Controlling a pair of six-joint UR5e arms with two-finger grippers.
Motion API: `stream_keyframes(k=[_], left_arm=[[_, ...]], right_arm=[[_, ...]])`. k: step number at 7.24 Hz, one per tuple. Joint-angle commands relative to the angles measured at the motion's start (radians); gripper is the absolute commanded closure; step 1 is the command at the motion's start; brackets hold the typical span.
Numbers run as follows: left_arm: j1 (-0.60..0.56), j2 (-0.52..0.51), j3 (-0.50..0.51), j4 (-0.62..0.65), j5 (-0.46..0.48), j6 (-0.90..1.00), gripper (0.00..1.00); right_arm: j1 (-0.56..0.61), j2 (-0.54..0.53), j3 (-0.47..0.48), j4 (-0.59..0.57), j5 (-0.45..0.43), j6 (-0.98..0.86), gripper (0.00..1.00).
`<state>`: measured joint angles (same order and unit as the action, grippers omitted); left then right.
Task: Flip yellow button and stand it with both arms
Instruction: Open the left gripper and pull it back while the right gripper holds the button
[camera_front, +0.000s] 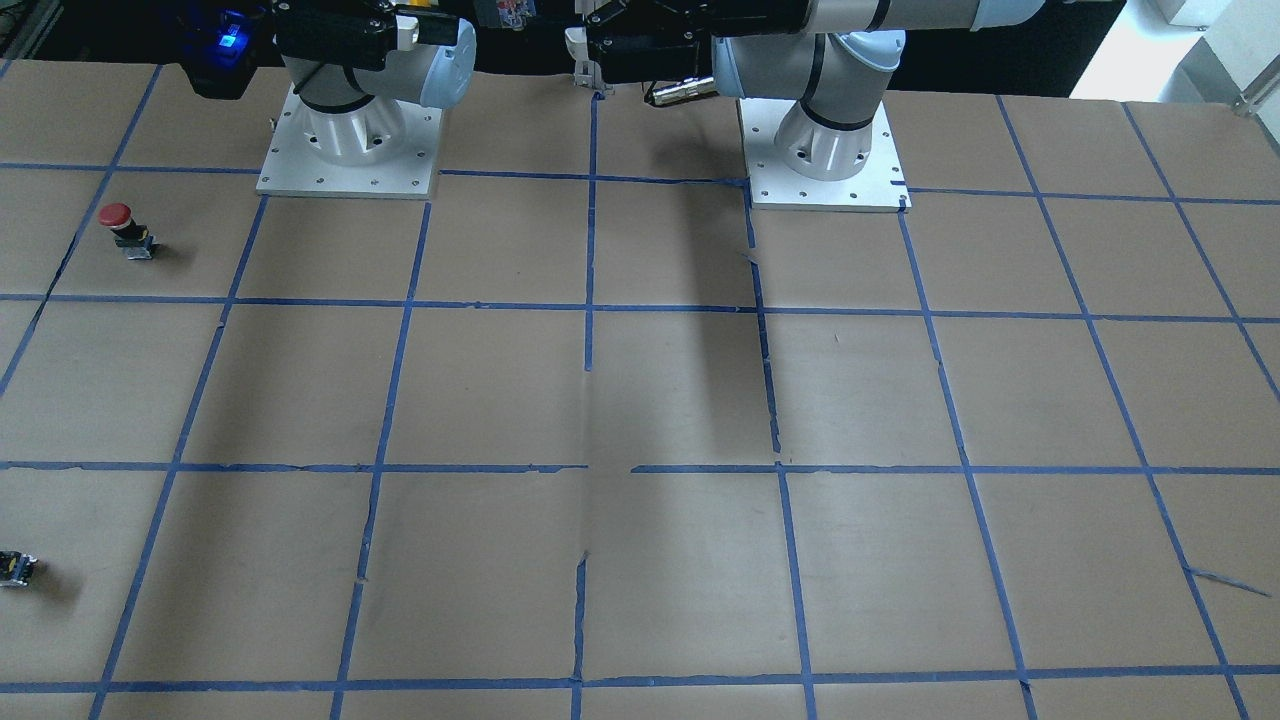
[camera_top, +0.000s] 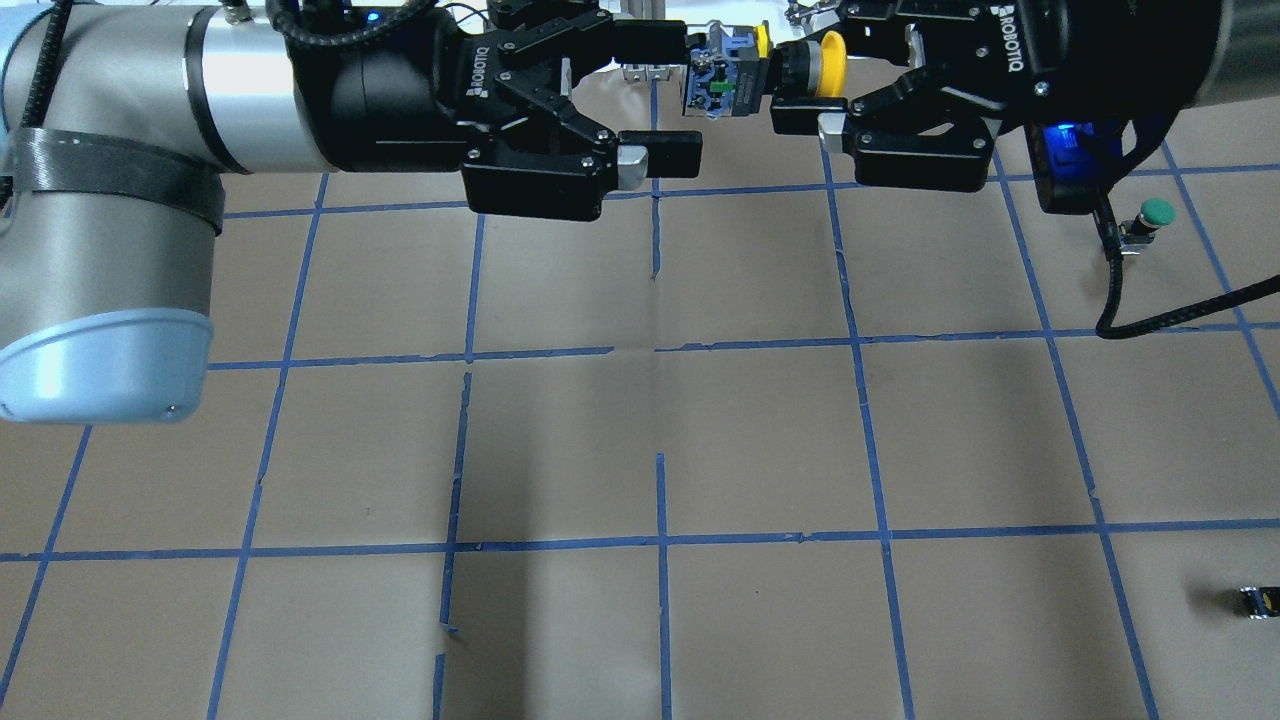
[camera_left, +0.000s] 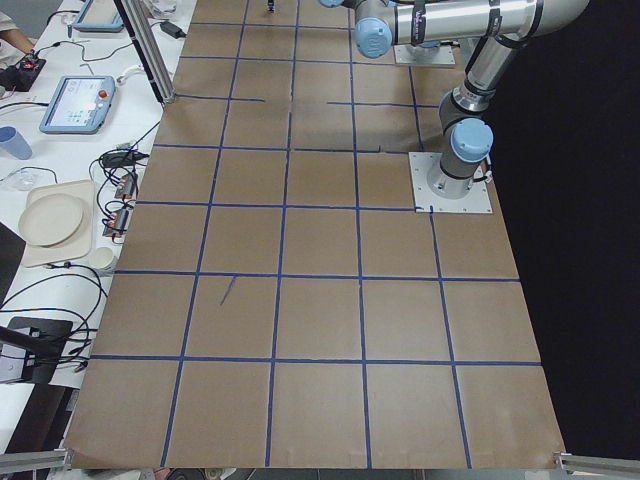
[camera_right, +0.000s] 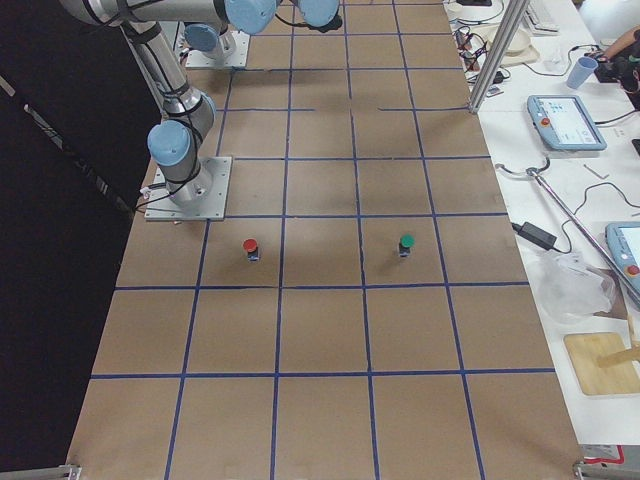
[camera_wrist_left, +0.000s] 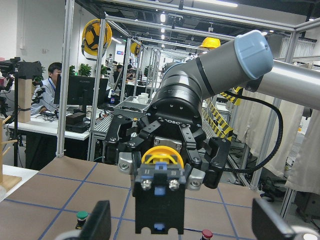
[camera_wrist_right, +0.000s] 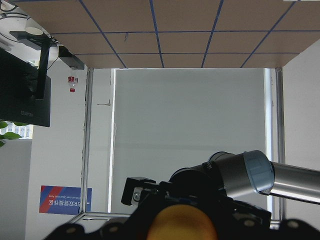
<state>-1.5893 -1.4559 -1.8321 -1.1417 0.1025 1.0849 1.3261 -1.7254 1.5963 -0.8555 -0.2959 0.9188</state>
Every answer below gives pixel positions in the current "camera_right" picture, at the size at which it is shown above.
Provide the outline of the person forearm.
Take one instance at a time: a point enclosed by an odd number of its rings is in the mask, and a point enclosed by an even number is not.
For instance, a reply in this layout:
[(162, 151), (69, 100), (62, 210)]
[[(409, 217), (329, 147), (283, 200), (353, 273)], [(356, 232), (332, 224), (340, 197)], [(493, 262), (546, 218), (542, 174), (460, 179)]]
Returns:
[(639, 35), (639, 26), (635, 26), (621, 35), (615, 40), (604, 52), (603, 56), (610, 60), (621, 53), (624, 49), (630, 47)]

